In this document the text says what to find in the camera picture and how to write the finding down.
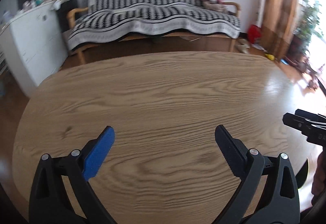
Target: wood grain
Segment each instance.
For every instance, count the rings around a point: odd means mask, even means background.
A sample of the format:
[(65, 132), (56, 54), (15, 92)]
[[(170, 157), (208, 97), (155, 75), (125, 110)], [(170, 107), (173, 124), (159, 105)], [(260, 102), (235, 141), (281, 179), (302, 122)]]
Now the wood grain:
[(321, 105), (253, 55), (156, 53), (74, 67), (47, 78), (30, 99), (14, 144), (14, 181), (28, 199), (43, 153), (67, 155), (111, 125), (115, 143), (90, 184), (115, 220), (208, 224), (240, 182), (215, 127), (224, 124), (264, 155), (288, 153), (296, 173), (314, 146), (282, 116), (298, 107), (323, 113)]

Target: bottle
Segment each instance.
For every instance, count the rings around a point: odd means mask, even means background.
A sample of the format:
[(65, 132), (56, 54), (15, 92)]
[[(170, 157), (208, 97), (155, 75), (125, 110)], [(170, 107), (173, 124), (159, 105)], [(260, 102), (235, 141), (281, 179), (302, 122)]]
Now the bottle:
[(30, 10), (32, 8), (31, 3), (29, 1), (26, 1), (25, 3), (23, 3), (22, 8), (25, 12)]
[(31, 1), (31, 7), (32, 7), (32, 8), (35, 8), (35, 7), (36, 7), (36, 2), (35, 2), (35, 0), (32, 0), (32, 1)]
[(9, 23), (9, 21), (12, 19), (12, 15), (9, 11), (4, 11), (3, 14), (3, 20), (5, 23)]

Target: sofa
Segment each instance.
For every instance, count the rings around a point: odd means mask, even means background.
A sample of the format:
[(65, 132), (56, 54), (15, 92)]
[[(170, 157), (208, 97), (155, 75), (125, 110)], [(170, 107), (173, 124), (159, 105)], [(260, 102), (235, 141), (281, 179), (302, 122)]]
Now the sofa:
[[(71, 10), (68, 46), (85, 64), (83, 51), (111, 41), (152, 36), (210, 36), (230, 38), (233, 50), (240, 34), (240, 6), (235, 12), (207, 10), (200, 0), (87, 0), (88, 7)], [(87, 15), (75, 21), (75, 14)]]

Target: metal pin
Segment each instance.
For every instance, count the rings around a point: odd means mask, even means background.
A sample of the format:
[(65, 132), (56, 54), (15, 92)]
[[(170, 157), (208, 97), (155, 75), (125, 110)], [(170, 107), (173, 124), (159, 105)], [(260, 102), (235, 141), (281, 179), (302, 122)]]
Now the metal pin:
[(281, 153), (281, 157), (286, 160), (288, 158), (288, 155), (286, 153)]
[(42, 157), (41, 157), (41, 159), (43, 161), (47, 160), (48, 159), (48, 154), (47, 153), (46, 154), (43, 154)]
[(249, 151), (252, 155), (258, 155), (259, 151), (257, 151), (256, 149), (250, 149)]
[(73, 150), (72, 152), (71, 152), (71, 155), (72, 156), (78, 156), (80, 154), (80, 151), (79, 150)]

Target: red bag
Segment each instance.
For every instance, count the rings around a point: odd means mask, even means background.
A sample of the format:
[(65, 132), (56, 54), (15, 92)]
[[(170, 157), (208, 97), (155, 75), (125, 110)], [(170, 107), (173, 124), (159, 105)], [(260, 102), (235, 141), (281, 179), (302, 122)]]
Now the red bag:
[(256, 25), (251, 25), (248, 29), (248, 40), (251, 44), (258, 44), (261, 38), (261, 29)]

